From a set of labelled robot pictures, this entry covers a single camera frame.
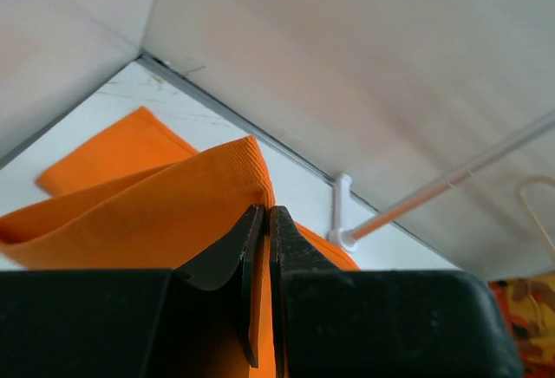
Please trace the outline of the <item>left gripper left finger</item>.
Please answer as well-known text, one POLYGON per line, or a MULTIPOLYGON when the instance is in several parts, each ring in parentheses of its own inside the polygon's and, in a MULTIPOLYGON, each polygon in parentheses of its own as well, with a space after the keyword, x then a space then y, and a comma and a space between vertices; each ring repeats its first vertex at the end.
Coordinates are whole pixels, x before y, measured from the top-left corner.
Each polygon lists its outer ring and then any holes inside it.
POLYGON ((222 238, 211 244, 173 273, 187 286, 207 293, 220 293, 235 327, 248 364, 258 366, 257 332, 251 332, 256 316, 255 259, 263 238, 264 208, 251 205, 222 238))

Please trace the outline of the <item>orange trousers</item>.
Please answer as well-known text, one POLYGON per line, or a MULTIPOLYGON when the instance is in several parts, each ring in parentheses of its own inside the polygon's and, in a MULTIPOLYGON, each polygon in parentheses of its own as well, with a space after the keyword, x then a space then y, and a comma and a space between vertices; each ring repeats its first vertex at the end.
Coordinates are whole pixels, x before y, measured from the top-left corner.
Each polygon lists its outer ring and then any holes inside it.
POLYGON ((1 219, 4 377, 273 377, 274 197, 252 137, 28 206, 1 219), (247 324, 240 297, 179 268, 227 238, 257 238, 247 324))

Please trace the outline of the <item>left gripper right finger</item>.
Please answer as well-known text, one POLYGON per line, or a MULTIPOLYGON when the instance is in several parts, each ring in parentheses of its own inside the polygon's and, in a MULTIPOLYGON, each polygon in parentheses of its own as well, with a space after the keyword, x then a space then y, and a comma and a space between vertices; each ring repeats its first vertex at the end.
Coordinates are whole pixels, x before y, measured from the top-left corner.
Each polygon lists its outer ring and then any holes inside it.
POLYGON ((304 359, 304 346, 316 335, 310 310, 321 289, 310 281, 340 269, 300 233, 287 208, 271 208, 269 233, 276 376, 300 377, 313 364, 304 359))

